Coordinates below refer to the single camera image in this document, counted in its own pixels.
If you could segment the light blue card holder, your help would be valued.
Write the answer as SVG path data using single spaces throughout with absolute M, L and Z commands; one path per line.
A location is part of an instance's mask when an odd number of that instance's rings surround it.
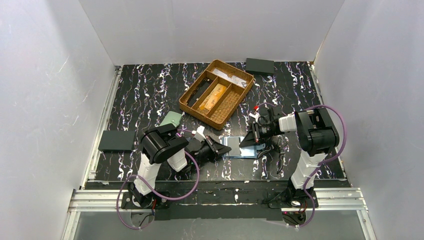
M 241 141 L 244 139 L 242 136 L 225 136 L 220 140 L 224 146 L 230 147 L 231 150 L 223 156 L 233 159 L 256 159 L 259 151 L 265 148 L 265 144 L 252 145 L 248 147 L 240 147 Z

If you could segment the black card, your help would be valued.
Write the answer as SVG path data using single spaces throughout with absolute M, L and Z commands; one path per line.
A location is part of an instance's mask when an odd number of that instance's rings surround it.
M 239 157 L 241 156 L 240 149 L 240 138 L 237 136 L 231 136 L 227 139 L 227 146 L 231 148 L 231 150 L 227 153 L 229 157 Z

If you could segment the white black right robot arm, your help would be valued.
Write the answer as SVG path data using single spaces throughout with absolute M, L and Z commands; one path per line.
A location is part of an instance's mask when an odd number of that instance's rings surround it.
M 264 116 L 250 124 L 239 146 L 244 148 L 260 145 L 274 136 L 288 132 L 296 132 L 301 152 L 287 188 L 279 196 L 287 202 L 300 202 L 312 195 L 320 162 L 340 141 L 339 133 L 326 108 L 317 107 L 283 115 L 276 107 L 270 107 Z

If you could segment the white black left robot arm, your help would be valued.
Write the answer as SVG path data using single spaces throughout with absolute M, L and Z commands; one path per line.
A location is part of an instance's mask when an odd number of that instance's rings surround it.
M 200 165 L 216 161 L 231 151 L 231 147 L 219 143 L 203 131 L 204 127 L 199 126 L 190 132 L 189 137 L 185 137 L 172 123 L 146 130 L 141 137 L 140 166 L 137 174 L 130 176 L 133 181 L 128 184 L 129 196 L 126 200 L 142 209 L 153 207 L 161 198 L 170 200 L 171 197 L 155 189 L 163 163 L 168 163 L 176 173 L 187 174 L 195 170 L 197 185 Z

